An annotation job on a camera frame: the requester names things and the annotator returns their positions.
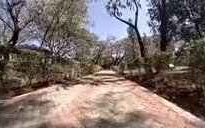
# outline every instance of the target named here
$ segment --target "shrub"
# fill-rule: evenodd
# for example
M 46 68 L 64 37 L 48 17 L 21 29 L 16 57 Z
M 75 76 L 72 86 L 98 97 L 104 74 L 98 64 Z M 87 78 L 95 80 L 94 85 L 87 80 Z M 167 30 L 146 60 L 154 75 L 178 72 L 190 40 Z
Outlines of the shrub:
M 155 68 L 157 72 L 168 69 L 169 64 L 173 62 L 173 56 L 169 52 L 157 52 L 145 59 L 146 68 Z

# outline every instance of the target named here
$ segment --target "distant tree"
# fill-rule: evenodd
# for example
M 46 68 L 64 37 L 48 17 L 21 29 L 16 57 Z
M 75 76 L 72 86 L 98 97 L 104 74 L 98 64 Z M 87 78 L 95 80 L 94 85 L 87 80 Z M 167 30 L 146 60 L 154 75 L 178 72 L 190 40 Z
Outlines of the distant tree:
M 109 0 L 107 3 L 107 11 L 109 14 L 119 21 L 127 24 L 128 26 L 132 27 L 135 30 L 137 40 L 140 46 L 140 53 L 142 57 L 146 56 L 145 46 L 142 41 L 141 35 L 138 29 L 138 17 L 139 17 L 139 9 L 141 8 L 139 0 Z M 129 22 L 122 18 L 122 10 L 129 9 L 131 11 L 135 11 L 134 22 Z

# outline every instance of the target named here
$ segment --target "tree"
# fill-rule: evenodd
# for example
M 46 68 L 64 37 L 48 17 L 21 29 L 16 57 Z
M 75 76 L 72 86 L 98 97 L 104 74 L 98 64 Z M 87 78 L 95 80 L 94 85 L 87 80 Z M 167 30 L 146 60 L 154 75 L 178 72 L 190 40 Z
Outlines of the tree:
M 170 0 L 148 0 L 150 15 L 149 26 L 152 27 L 154 33 L 159 32 L 160 50 L 166 51 L 167 46 L 173 36 L 172 31 L 175 27 L 172 25 L 173 5 Z
M 180 24 L 178 32 L 182 38 L 190 40 L 205 36 L 205 0 L 175 2 L 174 10 Z
M 110 13 L 111 16 L 115 17 L 119 21 L 127 24 L 128 26 L 132 27 L 135 30 L 137 40 L 140 46 L 140 53 L 142 57 L 146 56 L 145 46 L 142 41 L 141 35 L 138 29 L 138 16 L 139 16 L 139 9 L 140 9 L 140 1 L 139 0 L 109 0 L 106 6 L 107 11 Z M 126 21 L 122 16 L 122 9 L 130 9 L 131 11 L 135 11 L 134 23 L 130 21 Z
M 40 48 L 49 49 L 57 57 L 73 54 L 72 52 L 81 45 L 82 39 L 89 37 L 88 31 L 82 27 L 87 20 L 86 1 L 37 1 L 32 13 L 36 17 L 35 33 Z
M 21 31 L 31 22 L 25 0 L 0 0 L 0 43 L 6 45 L 4 59 L 9 60 L 9 54 L 17 45 Z

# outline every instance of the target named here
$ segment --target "tree branch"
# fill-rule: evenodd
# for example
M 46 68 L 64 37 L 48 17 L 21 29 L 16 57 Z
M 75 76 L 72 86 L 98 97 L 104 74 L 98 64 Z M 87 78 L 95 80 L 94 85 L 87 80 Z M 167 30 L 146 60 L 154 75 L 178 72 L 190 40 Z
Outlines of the tree branch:
M 133 24 L 131 24 L 131 23 L 129 23 L 129 22 L 127 22 L 127 21 L 125 21 L 125 20 L 121 19 L 121 18 L 120 18 L 120 17 L 118 17 L 115 13 L 114 13 L 113 15 L 114 15 L 114 17 L 115 17 L 116 19 L 118 19 L 119 21 L 121 21 L 121 22 L 123 22 L 123 23 L 125 23 L 125 24 L 129 25 L 130 27 L 135 28 L 135 26 L 134 26 Z
M 136 3 L 136 0 L 133 1 L 136 7 L 136 11 L 135 11 L 135 27 L 138 27 L 138 16 L 139 16 L 139 7 Z

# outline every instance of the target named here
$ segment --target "red brick pavement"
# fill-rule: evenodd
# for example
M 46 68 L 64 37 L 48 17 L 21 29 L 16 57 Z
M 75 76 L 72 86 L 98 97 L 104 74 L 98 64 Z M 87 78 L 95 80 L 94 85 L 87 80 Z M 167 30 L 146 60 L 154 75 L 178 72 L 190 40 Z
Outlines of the red brick pavement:
M 41 114 L 32 120 L 24 120 L 25 126 L 20 125 L 21 122 L 16 120 L 10 120 L 8 123 L 7 118 L 2 118 L 4 120 L 0 122 L 5 122 L 5 125 L 1 123 L 0 128 L 205 128 L 205 122 L 201 119 L 147 89 L 118 77 L 112 71 L 101 71 L 84 77 L 81 81 L 84 84 L 67 90 L 57 87 L 59 93 L 56 89 L 51 89 L 48 99 L 53 105 L 43 104 L 41 107 L 50 111 L 54 109 L 54 111 L 48 112 L 49 116 L 43 121 L 30 125 L 34 119 L 44 116 Z M 47 90 L 50 88 L 15 99 L 25 101 L 31 95 Z M 44 99 L 44 93 L 42 95 L 39 101 Z M 3 107 L 0 108 L 5 109 L 8 105 L 5 103 L 8 102 L 10 106 L 16 103 L 14 98 L 3 101 Z M 10 110 L 16 110 L 19 106 L 12 105 L 13 108 Z M 3 112 L 0 117 L 6 116 L 7 111 Z M 33 111 L 25 112 L 29 115 L 34 114 Z

